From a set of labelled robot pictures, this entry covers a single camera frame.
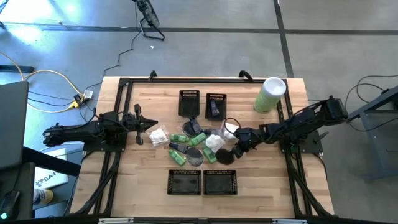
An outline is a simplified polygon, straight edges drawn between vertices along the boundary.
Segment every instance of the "concrete floor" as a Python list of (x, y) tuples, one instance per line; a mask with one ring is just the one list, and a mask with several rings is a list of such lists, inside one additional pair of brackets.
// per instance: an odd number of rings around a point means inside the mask
[[(395, 0), (279, 2), (286, 29), (398, 30), (398, 2)], [(273, 0), (152, 0), (152, 4), (161, 27), (278, 29)], [(0, 21), (135, 27), (134, 16), (130, 0), (10, 0)], [(158, 75), (234, 77), (245, 69), (254, 77), (287, 76), (279, 34), (181, 31), (166, 32), (165, 42), (140, 35), (134, 42), (134, 51), (122, 55), (121, 66), (109, 70), (106, 75), (149, 75), (151, 70), (156, 70)], [(9, 31), (0, 30), (0, 50), (20, 65), (62, 72), (84, 90), (102, 80), (103, 70), (116, 64), (118, 54), (129, 48), (135, 34), (40, 31), (37, 27), (12, 26)], [(288, 34), (286, 39), (294, 77), (304, 78), (311, 99), (324, 99), (329, 95), (345, 98), (348, 90), (363, 76), (398, 74), (396, 35)], [(9, 62), (0, 57), (0, 64)], [(391, 88), (397, 85), (397, 79), (370, 78), (366, 82)], [(0, 76), (0, 84), (18, 80), (16, 73)], [(67, 98), (74, 94), (64, 80), (47, 73), (32, 78), (30, 89)], [(96, 97), (100, 87), (93, 90)], [(371, 100), (380, 92), (364, 86), (361, 94)], [(361, 105), (363, 102), (352, 95), (347, 109), (353, 111)], [(43, 148), (42, 131), (55, 122), (81, 124), (83, 120), (77, 110), (45, 114), (28, 109), (25, 145)], [(336, 214), (345, 218), (398, 222), (398, 178), (377, 182), (363, 179), (364, 175), (374, 172), (374, 158), (366, 134), (345, 124), (321, 130), (330, 132), (323, 139), (323, 148)], [(38, 213), (40, 216), (59, 215), (59, 211), (63, 211), (62, 205)]]

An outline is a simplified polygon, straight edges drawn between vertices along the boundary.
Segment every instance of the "green bottle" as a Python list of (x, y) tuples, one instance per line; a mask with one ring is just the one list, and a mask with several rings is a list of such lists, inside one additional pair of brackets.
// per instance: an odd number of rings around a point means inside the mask
[(189, 142), (189, 138), (180, 134), (171, 134), (170, 135), (171, 141), (182, 142), (186, 143)]
[(217, 161), (216, 155), (214, 154), (214, 152), (211, 149), (206, 147), (203, 150), (203, 153), (206, 156), (206, 158), (209, 160), (210, 164), (212, 164), (212, 163)]
[(185, 159), (180, 154), (172, 149), (169, 150), (170, 157), (180, 166), (185, 164)]
[(191, 139), (189, 146), (196, 146), (197, 144), (203, 142), (207, 138), (205, 133), (200, 133), (198, 136)]

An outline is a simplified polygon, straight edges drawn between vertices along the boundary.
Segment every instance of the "black plastic tray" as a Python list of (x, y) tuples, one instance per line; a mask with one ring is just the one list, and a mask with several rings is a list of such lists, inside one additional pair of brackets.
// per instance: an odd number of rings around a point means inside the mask
[(200, 110), (199, 90), (180, 90), (178, 115), (183, 117), (197, 117)]
[(235, 170), (204, 170), (203, 191), (205, 195), (236, 195), (238, 186)]
[(167, 194), (200, 195), (201, 194), (200, 170), (169, 170)]
[[(213, 117), (211, 114), (210, 100), (216, 103), (220, 115)], [(224, 120), (226, 119), (226, 94), (207, 93), (206, 94), (206, 119)]]

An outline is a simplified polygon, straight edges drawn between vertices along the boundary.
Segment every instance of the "butcher block tabletop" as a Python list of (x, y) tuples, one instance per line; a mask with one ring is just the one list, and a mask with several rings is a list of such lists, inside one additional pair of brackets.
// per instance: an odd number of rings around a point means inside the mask
[[(120, 78), (126, 77), (104, 77), (97, 114), (113, 111)], [(294, 113), (308, 105), (304, 80), (288, 78), (287, 83)], [(129, 107), (134, 114), (134, 105), (138, 103), (145, 118), (159, 121), (148, 131), (164, 125), (169, 134), (181, 134), (182, 124), (187, 118), (178, 115), (179, 91), (200, 90), (197, 121), (203, 128), (221, 127), (221, 121), (205, 119), (207, 93), (227, 94), (227, 118), (235, 118), (242, 127), (258, 128), (260, 124), (279, 123), (276, 109), (266, 114), (254, 110), (254, 99), (260, 89), (261, 84), (252, 83), (135, 83)], [(126, 90), (123, 91), (120, 110), (125, 97)], [(282, 107), (287, 118), (284, 99)], [(125, 151), (121, 154), (112, 217), (294, 217), (285, 156), (278, 143), (260, 144), (257, 150), (245, 153), (228, 166), (218, 162), (209, 164), (205, 159), (201, 167), (193, 167), (189, 163), (180, 167), (169, 156), (167, 144), (154, 148), (147, 134), (142, 134), (142, 138), (144, 144), (140, 146), (136, 144), (136, 133), (128, 134)], [(234, 142), (229, 141), (224, 148), (230, 150), (233, 145)], [(333, 213), (322, 163), (312, 154), (303, 154), (302, 157), (308, 188), (323, 207)], [(83, 161), (70, 212), (81, 208), (98, 186), (103, 158), (104, 152), (94, 152)], [(236, 170), (238, 194), (210, 196), (203, 195), (202, 189), (201, 195), (168, 195), (167, 179), (171, 169)], [(104, 190), (101, 212), (106, 205), (108, 188), (109, 184)], [(304, 211), (302, 192), (300, 187), (297, 189), (300, 208)]]

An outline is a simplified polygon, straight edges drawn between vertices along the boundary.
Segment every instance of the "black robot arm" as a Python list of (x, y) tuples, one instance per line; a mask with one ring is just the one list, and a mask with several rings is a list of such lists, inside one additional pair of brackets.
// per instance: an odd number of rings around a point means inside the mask
[(262, 142), (273, 144), (286, 138), (292, 144), (298, 144), (318, 128), (341, 124), (347, 117), (341, 100), (330, 96), (327, 100), (301, 109), (283, 123), (262, 124), (258, 129), (238, 128), (234, 136), (239, 141), (233, 147), (232, 153), (240, 158), (244, 152), (255, 149)]
[(157, 124), (157, 121), (146, 119), (141, 115), (141, 107), (134, 105), (136, 115), (123, 114), (121, 121), (117, 112), (100, 114), (98, 120), (78, 126), (62, 126), (58, 123), (43, 132), (46, 146), (58, 146), (68, 141), (102, 142), (117, 144), (122, 134), (137, 131), (137, 143), (142, 144), (141, 133)]

